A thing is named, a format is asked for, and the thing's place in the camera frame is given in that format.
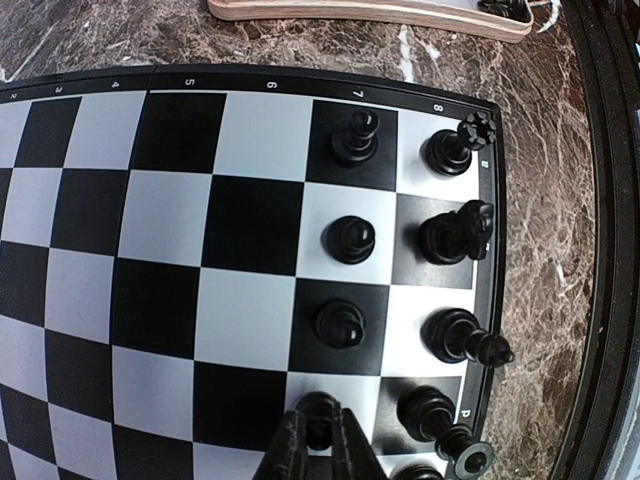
black chess piece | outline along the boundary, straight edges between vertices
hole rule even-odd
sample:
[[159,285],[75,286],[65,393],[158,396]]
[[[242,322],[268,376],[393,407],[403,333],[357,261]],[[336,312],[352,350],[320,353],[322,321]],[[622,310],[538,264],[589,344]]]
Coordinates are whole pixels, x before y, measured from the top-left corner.
[[331,446],[331,412],[336,399],[324,392],[306,394],[296,405],[296,410],[307,419],[307,446],[316,451]]
[[482,260],[493,234],[493,205],[470,200],[457,212],[437,215],[418,230],[418,244],[424,257],[437,265],[454,265],[466,256]]
[[423,144],[423,160],[437,173],[462,175],[471,166],[471,152],[495,142],[496,124],[488,114],[472,113],[458,124],[458,131],[440,130]]
[[491,445],[473,439],[471,429],[453,423],[456,408],[437,388],[420,386],[398,401],[397,414],[407,433],[419,442],[435,441],[436,453],[454,461],[454,473],[460,480],[474,479],[493,463]]
[[396,473],[391,480],[444,480],[435,468],[424,465],[410,465]]
[[478,10],[512,20],[527,21],[527,0],[480,0]]
[[470,360],[499,368],[515,359],[504,337],[480,328],[473,313],[462,308],[437,312],[427,319],[420,336],[431,353],[445,363]]
[[327,250],[333,258],[348,265],[364,262],[376,243],[376,232],[366,220],[347,216],[334,221],[327,229]]
[[359,345],[364,329],[364,314],[347,300],[330,300],[314,318],[314,330],[320,341],[340,350]]
[[373,110],[356,110],[347,121],[338,124],[331,135],[336,158],[349,166],[369,160],[378,149],[379,126],[378,115]]

white square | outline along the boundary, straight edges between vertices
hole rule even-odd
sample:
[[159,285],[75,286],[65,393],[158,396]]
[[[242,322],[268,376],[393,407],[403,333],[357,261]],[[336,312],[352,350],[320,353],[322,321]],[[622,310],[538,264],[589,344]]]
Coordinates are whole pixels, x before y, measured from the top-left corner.
[[[327,227],[354,215],[373,225],[371,256],[357,265],[335,260],[322,244]],[[297,277],[358,283],[391,283],[396,194],[382,190],[306,183],[302,201]]]
[[0,398],[0,440],[7,441],[7,429],[4,426],[4,414],[2,413],[2,399]]
[[60,480],[58,467],[9,444],[16,480]]
[[456,130],[459,120],[412,110],[398,111],[398,174],[396,191],[420,197],[466,202],[478,198],[478,154],[462,175],[447,177],[429,168],[420,156],[422,144],[440,130]]
[[251,480],[264,452],[193,444],[194,480]]
[[113,347],[114,423],[191,441],[193,361]]
[[228,93],[213,173],[304,181],[312,108],[311,97]]
[[82,97],[64,166],[129,168],[146,92],[96,93]]
[[47,401],[44,328],[0,315],[0,383]]
[[371,442],[378,408],[380,377],[289,372],[285,410],[293,410],[300,399],[311,392],[328,393],[340,402],[342,408],[353,410],[362,431]]
[[115,480],[111,424],[49,404],[58,466],[89,478]]
[[467,362],[448,364],[422,343],[420,329],[430,314],[445,308],[473,312],[473,290],[392,285],[382,355],[384,377],[461,377]]
[[48,247],[61,168],[14,168],[2,224],[2,239]]
[[132,171],[118,256],[200,266],[211,175]]
[[286,371],[295,278],[200,270],[196,360]]
[[45,327],[109,343],[113,258],[49,250]]
[[0,168],[13,168],[31,102],[0,105]]
[[398,474],[401,470],[410,465],[424,464],[430,465],[444,476],[447,471],[448,462],[442,460],[436,453],[412,453],[410,455],[382,455],[378,457],[380,466],[389,478]]

black square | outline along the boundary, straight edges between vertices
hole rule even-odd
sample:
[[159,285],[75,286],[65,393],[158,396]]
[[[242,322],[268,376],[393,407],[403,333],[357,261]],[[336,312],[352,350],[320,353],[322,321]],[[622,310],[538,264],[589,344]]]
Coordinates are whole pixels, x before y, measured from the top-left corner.
[[434,265],[425,260],[418,247],[418,229],[431,217],[459,210],[462,203],[433,198],[397,195],[396,233],[393,255],[394,285],[470,289],[473,261],[465,258],[455,265]]
[[340,163],[331,147],[333,131],[361,107],[346,103],[315,101],[311,118],[307,181],[378,190],[396,189],[398,113],[370,108],[378,114],[378,148],[365,163],[352,167]]
[[375,454],[409,455],[435,451],[434,442],[418,442],[409,436],[398,420],[398,399],[415,387],[430,385],[449,397],[455,405],[458,401],[460,384],[460,377],[382,378],[371,442]]
[[11,169],[0,168],[0,232],[2,232],[2,221],[4,220],[4,209],[7,206],[7,196],[9,195],[9,184],[11,183]]
[[51,245],[115,255],[127,172],[63,170]]
[[9,445],[7,442],[2,441],[0,441],[0,478],[3,480],[16,480],[11,454],[9,453]]
[[303,184],[213,177],[205,267],[295,275]]
[[200,269],[116,260],[111,342],[193,358]]
[[74,412],[113,419],[111,347],[47,330],[49,401]]
[[287,373],[196,362],[194,441],[266,450],[284,413]]
[[64,468],[58,467],[58,476],[60,480],[91,480],[87,477],[83,477],[82,475],[78,475],[77,473],[70,472],[69,470],[65,470]]
[[113,447],[120,480],[193,478],[191,442],[113,425]]
[[[337,350],[321,342],[314,319],[328,301],[347,300],[360,308],[365,334],[355,347]],[[296,281],[289,370],[341,375],[379,375],[387,323],[389,287],[320,280]]]
[[44,326],[47,248],[0,242],[0,315]]
[[80,98],[31,104],[16,167],[62,167],[79,107]]
[[148,95],[131,168],[213,172],[225,98],[208,93]]
[[7,441],[25,452],[56,463],[47,402],[0,385]]

marble surface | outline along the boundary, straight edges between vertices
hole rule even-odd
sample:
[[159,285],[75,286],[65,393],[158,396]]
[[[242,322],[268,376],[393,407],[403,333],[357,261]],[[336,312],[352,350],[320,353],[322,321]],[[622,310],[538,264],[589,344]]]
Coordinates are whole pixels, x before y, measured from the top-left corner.
[[[589,129],[560,15],[517,45],[401,25],[224,23],[200,0],[0,0],[9,79],[115,65],[242,62],[413,81],[498,103],[508,187],[503,333],[517,360],[496,375],[487,479],[540,479],[557,454],[578,380],[595,252]],[[537,6],[536,32],[550,17]]]

wooden tray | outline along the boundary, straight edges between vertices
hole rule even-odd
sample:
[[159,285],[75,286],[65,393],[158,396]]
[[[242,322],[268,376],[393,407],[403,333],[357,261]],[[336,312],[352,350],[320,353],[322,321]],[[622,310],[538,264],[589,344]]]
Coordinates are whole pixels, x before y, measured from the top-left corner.
[[476,9],[476,0],[208,0],[211,13],[223,20],[265,18],[335,18],[406,23],[469,33],[505,42],[522,40],[533,25]]

